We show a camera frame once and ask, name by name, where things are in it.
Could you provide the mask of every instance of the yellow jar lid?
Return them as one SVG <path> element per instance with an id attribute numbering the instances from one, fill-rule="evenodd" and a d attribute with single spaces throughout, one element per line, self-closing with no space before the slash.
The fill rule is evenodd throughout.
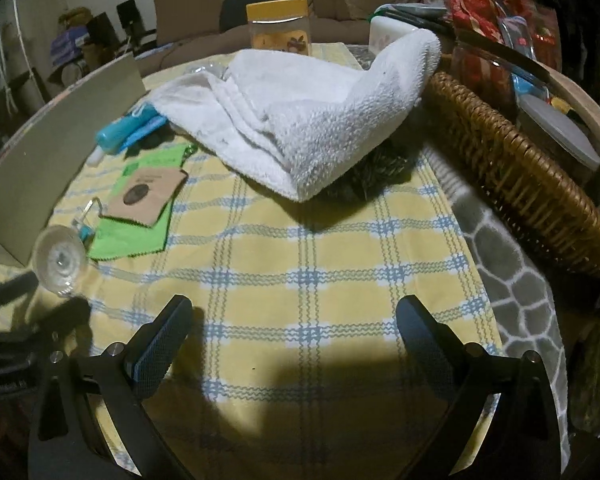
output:
<path id="1" fill-rule="evenodd" d="M 309 5 L 306 0 L 273 0 L 247 5 L 247 19 L 250 22 L 302 18 L 308 15 Z"/>

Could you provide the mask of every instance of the metal screw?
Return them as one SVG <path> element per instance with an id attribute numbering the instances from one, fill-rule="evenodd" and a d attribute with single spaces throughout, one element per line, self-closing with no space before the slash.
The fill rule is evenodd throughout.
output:
<path id="1" fill-rule="evenodd" d="M 124 343 L 111 343 L 109 346 L 107 346 L 107 354 L 109 354 L 110 356 L 115 356 L 122 352 L 124 349 Z"/>
<path id="2" fill-rule="evenodd" d="M 55 352 L 51 352 L 51 355 L 49 356 L 49 360 L 53 364 L 56 364 L 56 363 L 59 363 L 63 357 L 64 357 L 64 354 L 61 351 L 56 350 Z"/>
<path id="3" fill-rule="evenodd" d="M 486 353 L 478 343 L 467 343 L 464 345 L 464 351 L 469 357 L 482 357 Z"/>
<path id="4" fill-rule="evenodd" d="M 540 357 L 540 354 L 538 352 L 536 352 L 535 350 L 527 350 L 523 356 L 526 359 L 529 359 L 532 363 L 539 363 L 542 361 L 542 358 Z"/>

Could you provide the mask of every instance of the wicker basket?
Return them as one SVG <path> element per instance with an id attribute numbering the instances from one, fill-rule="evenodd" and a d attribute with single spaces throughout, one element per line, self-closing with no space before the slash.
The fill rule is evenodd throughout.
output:
<path id="1" fill-rule="evenodd" d="M 445 72 L 425 91 L 437 128 L 518 240 L 538 255 L 600 276 L 600 213 L 557 164 Z"/>

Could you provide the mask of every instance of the metal clip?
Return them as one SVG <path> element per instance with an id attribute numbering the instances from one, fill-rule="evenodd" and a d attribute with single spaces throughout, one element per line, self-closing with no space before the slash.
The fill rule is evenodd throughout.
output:
<path id="1" fill-rule="evenodd" d="M 98 216 L 102 216 L 102 202 L 97 196 L 94 196 L 84 207 L 82 213 L 71 220 L 71 226 L 78 232 L 78 236 L 80 237 L 80 240 L 82 240 L 82 243 L 87 243 L 87 240 L 89 240 L 95 232 L 93 227 L 86 221 L 87 215 L 94 204 L 98 205 Z"/>

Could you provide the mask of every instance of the blue textured grip pad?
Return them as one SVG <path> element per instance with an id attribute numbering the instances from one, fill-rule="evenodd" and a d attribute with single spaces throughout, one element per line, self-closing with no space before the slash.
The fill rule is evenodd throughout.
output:
<path id="1" fill-rule="evenodd" d="M 436 320 L 414 296 L 398 302 L 395 320 L 407 352 L 416 359 L 433 392 L 447 402 L 454 400 L 454 370 L 435 339 Z"/>
<path id="2" fill-rule="evenodd" d="M 168 122 L 167 118 L 158 115 L 153 119 L 150 119 L 147 124 L 140 126 L 136 131 L 129 135 L 118 148 L 118 153 L 124 152 L 129 146 L 133 146 L 138 140 L 145 138 L 147 135 L 152 134 L 158 128 L 161 128 Z"/>
<path id="3" fill-rule="evenodd" d="M 187 301 L 173 311 L 134 365 L 134 393 L 139 399 L 151 397 L 158 389 L 192 326 L 193 310 Z"/>

